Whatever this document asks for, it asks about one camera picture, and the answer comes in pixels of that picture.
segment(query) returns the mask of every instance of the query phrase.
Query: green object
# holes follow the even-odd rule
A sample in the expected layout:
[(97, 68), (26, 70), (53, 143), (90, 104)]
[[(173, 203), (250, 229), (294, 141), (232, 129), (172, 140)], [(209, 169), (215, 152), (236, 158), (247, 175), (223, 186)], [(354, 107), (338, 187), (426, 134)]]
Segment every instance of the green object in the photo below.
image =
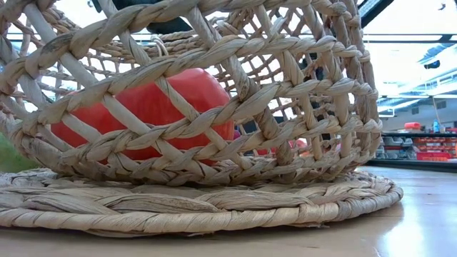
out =
[(32, 160), (23, 157), (0, 132), (0, 172), (20, 172), (39, 165)]

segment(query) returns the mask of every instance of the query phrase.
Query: woven trivet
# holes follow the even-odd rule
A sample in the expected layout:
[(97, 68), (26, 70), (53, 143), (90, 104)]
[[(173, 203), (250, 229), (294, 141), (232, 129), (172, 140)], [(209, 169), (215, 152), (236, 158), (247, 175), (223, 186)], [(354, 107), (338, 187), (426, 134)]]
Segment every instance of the woven trivet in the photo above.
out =
[(331, 183), (190, 188), (90, 181), (35, 169), (0, 174), (0, 226), (109, 237), (311, 227), (392, 206), (402, 196), (390, 179), (360, 171)]

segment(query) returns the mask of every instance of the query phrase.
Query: table surface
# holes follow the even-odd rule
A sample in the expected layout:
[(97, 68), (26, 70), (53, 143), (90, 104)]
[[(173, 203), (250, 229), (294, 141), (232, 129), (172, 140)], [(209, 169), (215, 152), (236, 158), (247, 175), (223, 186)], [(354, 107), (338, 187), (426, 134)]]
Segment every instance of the table surface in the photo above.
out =
[(329, 228), (259, 228), (184, 238), (100, 238), (0, 228), (1, 257), (457, 256), (457, 174), (360, 167), (404, 189), (400, 203)]

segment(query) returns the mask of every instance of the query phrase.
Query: straw material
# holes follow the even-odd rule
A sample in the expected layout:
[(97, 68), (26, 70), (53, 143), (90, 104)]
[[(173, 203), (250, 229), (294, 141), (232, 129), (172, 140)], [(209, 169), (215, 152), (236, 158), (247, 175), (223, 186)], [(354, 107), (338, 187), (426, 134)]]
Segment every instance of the straw material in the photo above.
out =
[(319, 227), (389, 207), (402, 196), (391, 180), (363, 172), (332, 183), (189, 188), (59, 178), (41, 169), (0, 174), (0, 226), (110, 237)]
[[(53, 3), (0, 3), (2, 34), (11, 24), (24, 32), (19, 54), (5, 36), (0, 39), (0, 57), (6, 64), (0, 76), (0, 130), (23, 155), (59, 174), (168, 186), (330, 181), (376, 152), (382, 129), (378, 92), (353, 0), (164, 0), (120, 11), (110, 0), (100, 0), (108, 18), (85, 28), (69, 21)], [(206, 18), (216, 11), (230, 14)], [(26, 14), (27, 24), (17, 21), (21, 13)], [(139, 46), (131, 38), (150, 22), (177, 16), (186, 17), (194, 30), (161, 35), (167, 42), (156, 40), (150, 46)], [(311, 34), (302, 36), (307, 29)], [(120, 42), (112, 41), (115, 36)], [(29, 43), (38, 49), (25, 56)], [(318, 58), (311, 60), (311, 53)], [(309, 64), (304, 69), (298, 65), (302, 58)], [(165, 79), (194, 67), (218, 71), (214, 76), (232, 94), (228, 104), (199, 113)], [(325, 73), (322, 80), (316, 79), (318, 67)], [(40, 81), (43, 76), (55, 78), (55, 85)], [(75, 81), (77, 89), (85, 90), (65, 96), (70, 91), (61, 89), (62, 81)], [(165, 126), (145, 124), (114, 98), (124, 89), (151, 81), (184, 119)], [(55, 92), (59, 100), (50, 104), (43, 90)], [(349, 94), (355, 104), (350, 104)], [(29, 113), (24, 101), (38, 110)], [(97, 102), (127, 129), (102, 135), (70, 114)], [(268, 107), (272, 103), (277, 107)], [(277, 113), (284, 122), (276, 122)], [(242, 131), (234, 141), (223, 140), (212, 129), (229, 120)], [(60, 121), (89, 143), (73, 148), (53, 135), (49, 124)], [(256, 132), (244, 133), (248, 121), (255, 121)], [(167, 141), (202, 133), (211, 143), (188, 151)], [(330, 139), (323, 140), (323, 133)], [(295, 138), (306, 138), (308, 146), (290, 147), (288, 141)], [(150, 146), (163, 156), (141, 161), (122, 154)], [(273, 147), (275, 154), (256, 154), (256, 149)], [(241, 154), (252, 150), (253, 156)], [(99, 162), (104, 159), (108, 164)], [(208, 166), (200, 162), (204, 159), (218, 163)]]

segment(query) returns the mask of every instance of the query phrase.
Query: round woven mat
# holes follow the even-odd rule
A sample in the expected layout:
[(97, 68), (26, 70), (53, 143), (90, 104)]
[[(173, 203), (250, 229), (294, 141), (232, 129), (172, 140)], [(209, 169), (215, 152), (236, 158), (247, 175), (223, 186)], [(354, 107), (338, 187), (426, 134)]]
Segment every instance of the round woven mat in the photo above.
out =
[(0, 226), (110, 237), (310, 227), (377, 211), (402, 197), (390, 179), (359, 171), (331, 183), (190, 188), (59, 178), (35, 169), (0, 174)]

